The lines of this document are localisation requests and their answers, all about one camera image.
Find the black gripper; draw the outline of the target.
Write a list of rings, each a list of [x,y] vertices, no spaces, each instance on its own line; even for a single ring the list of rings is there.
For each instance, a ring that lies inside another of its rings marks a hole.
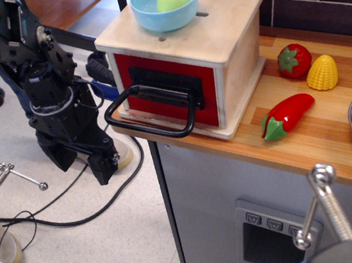
[[[98,108],[88,81],[73,75],[64,80],[54,70],[31,71],[20,77],[30,100],[32,126],[47,157],[63,172],[78,153],[100,185],[107,185],[118,169],[120,156],[113,140],[98,127]]]

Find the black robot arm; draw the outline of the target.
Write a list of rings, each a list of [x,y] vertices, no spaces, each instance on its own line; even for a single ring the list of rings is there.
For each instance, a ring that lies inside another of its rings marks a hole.
[[[119,155],[98,126],[88,83],[74,74],[73,55],[17,0],[0,0],[0,66],[26,95],[29,124],[45,155],[65,171],[83,154],[97,181],[109,183]]]

